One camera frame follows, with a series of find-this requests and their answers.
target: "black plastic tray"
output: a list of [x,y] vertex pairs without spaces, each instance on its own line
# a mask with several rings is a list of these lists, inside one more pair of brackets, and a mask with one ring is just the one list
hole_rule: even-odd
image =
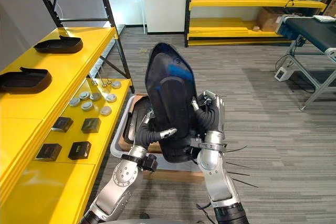
[[81,38],[59,36],[60,39],[42,41],[34,46],[36,51],[52,54],[72,54],[83,48]]

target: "yellow shelf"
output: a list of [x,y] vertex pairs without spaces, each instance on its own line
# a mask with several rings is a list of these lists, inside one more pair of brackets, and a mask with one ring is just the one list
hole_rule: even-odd
[[[73,124],[66,133],[50,131],[44,141],[60,144],[60,154],[55,162],[29,163],[1,208],[0,223],[14,224],[18,220],[25,220],[25,223],[78,223],[131,84],[129,79],[119,80],[122,86],[115,90],[111,86],[102,88],[100,79],[96,81],[98,86],[93,86],[87,79],[75,96],[78,97],[83,91],[100,92],[103,97],[114,93],[117,96],[116,102],[107,103],[102,98],[93,102],[94,108],[88,112],[84,112],[80,105],[65,108],[61,116],[72,118]],[[112,113],[102,116],[99,111],[106,105],[112,108]],[[101,120],[99,132],[82,133],[84,119],[97,117]],[[91,143],[88,159],[70,160],[68,154],[72,143],[80,141]]]
[[80,37],[83,48],[75,54],[40,54],[28,49],[2,73],[20,67],[47,69],[53,80],[38,94],[0,94],[1,176],[0,201],[6,201],[37,148],[112,38],[115,28],[56,28],[42,41],[59,35]]
[[191,0],[189,9],[195,6],[272,6],[272,7],[307,7],[324,11],[326,4],[312,0]]
[[273,44],[290,43],[290,40],[281,38],[238,38],[238,39],[211,39],[211,40],[189,40],[189,46],[214,46],[214,45],[244,45],[244,44]]
[[187,39],[190,37],[281,37],[274,31],[253,31],[255,21],[240,18],[192,18]]

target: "metal table leg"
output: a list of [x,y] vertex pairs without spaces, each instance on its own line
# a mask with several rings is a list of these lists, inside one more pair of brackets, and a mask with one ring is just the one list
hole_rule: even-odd
[[329,75],[327,80],[318,89],[316,89],[315,93],[304,103],[303,107],[301,107],[300,110],[303,111],[306,106],[313,102],[335,79],[336,70],[331,75]]
[[292,43],[290,44],[290,46],[289,46],[289,48],[288,48],[286,54],[285,54],[285,55],[283,56],[283,58],[280,60],[280,62],[279,62],[279,66],[282,66],[282,65],[285,63],[285,61],[287,60],[287,58],[288,58],[290,55],[292,55],[292,53],[293,53],[293,49],[294,49],[295,45],[296,45],[296,41],[293,40]]

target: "small black box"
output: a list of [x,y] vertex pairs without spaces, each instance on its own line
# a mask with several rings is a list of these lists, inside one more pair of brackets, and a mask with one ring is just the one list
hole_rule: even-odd
[[55,161],[61,149],[59,144],[43,144],[34,160]]
[[68,158],[72,160],[86,159],[89,157],[91,144],[88,141],[74,142],[72,144]]
[[100,127],[99,118],[86,118],[83,122],[83,133],[98,133]]
[[65,118],[60,116],[56,123],[54,123],[53,127],[51,128],[52,131],[59,131],[59,132],[67,132],[70,126],[72,125],[73,120],[71,118]]

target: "robotic hand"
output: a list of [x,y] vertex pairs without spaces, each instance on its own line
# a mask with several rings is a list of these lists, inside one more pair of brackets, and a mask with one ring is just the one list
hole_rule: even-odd
[[204,91],[198,101],[206,105],[205,111],[199,108],[195,98],[192,106],[206,135],[203,142],[201,138],[192,139],[191,146],[201,148],[197,164],[203,172],[216,219],[220,224],[248,224],[239,195],[226,171],[223,99]]
[[143,170],[155,171],[156,157],[146,156],[151,143],[167,138],[177,129],[171,128],[162,132],[150,130],[150,119],[153,111],[143,119],[134,140],[134,145],[127,155],[121,156],[121,162],[115,167],[111,180],[95,198],[89,210],[80,220],[80,224],[96,224],[101,221],[117,220],[132,192],[142,182]]

